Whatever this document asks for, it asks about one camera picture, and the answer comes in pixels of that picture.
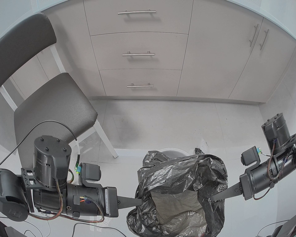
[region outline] white countertop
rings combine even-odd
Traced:
[[[1,0],[0,37],[29,15],[67,0]],[[296,39],[296,0],[227,0],[272,21]]]

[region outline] gray chair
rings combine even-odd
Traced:
[[[15,111],[16,142],[19,143],[37,123],[52,119],[70,127],[78,137],[78,142],[98,132],[116,158],[118,155],[97,120],[97,112],[66,73],[54,46],[56,42],[52,25],[42,13],[29,16],[0,38],[0,92]],[[3,83],[28,60],[49,46],[61,74],[49,80],[17,107]],[[70,143],[71,147],[75,146],[72,134],[65,127],[52,122],[43,123],[18,148],[22,167],[33,167],[34,139],[42,135],[52,135]]]

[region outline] cushioned seat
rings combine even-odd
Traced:
[[[91,128],[98,114],[68,73],[61,73],[48,81],[15,111],[17,144],[43,120],[57,120],[66,124],[78,137]],[[73,135],[62,125],[46,122],[37,126],[19,146],[22,167],[33,167],[34,140],[51,135],[71,142]]]

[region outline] black trash bag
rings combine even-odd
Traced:
[[[143,205],[127,215],[131,232],[142,237],[216,237],[224,225],[224,200],[211,196],[227,188],[223,161],[196,150],[170,159],[148,151],[138,170],[135,198]]]

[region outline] drawer handle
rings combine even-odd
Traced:
[[[134,13],[156,13],[156,11],[151,11],[150,9],[148,9],[148,11],[131,11],[131,12],[128,12],[127,10],[125,10],[124,12],[119,12],[118,15],[134,14]]]
[[[127,86],[127,88],[138,88],[138,87],[154,87],[154,85],[150,85],[150,83],[148,83],[148,85],[134,85],[132,83],[130,86]]]
[[[251,48],[252,48],[252,47],[254,46],[254,44],[255,44],[255,38],[256,38],[256,35],[257,35],[258,31],[259,31],[259,26],[260,26],[259,24],[257,24],[257,26],[255,26],[255,28],[256,28],[255,34],[254,34],[254,36],[253,36],[253,39],[250,40],[250,41],[251,41],[251,45],[250,45]]]
[[[150,53],[150,51],[148,51],[148,53],[142,53],[142,54],[131,54],[129,51],[127,54],[122,54],[122,56],[154,56],[155,54]]]
[[[269,29],[267,30],[267,31],[265,31],[265,33],[266,33],[266,36],[265,36],[265,39],[264,39],[264,41],[263,41],[263,44],[260,44],[261,45],[261,51],[263,50],[263,47],[264,47],[264,45],[265,45],[265,43],[266,43],[266,40],[267,40],[267,37],[268,37],[268,35],[269,35]]]

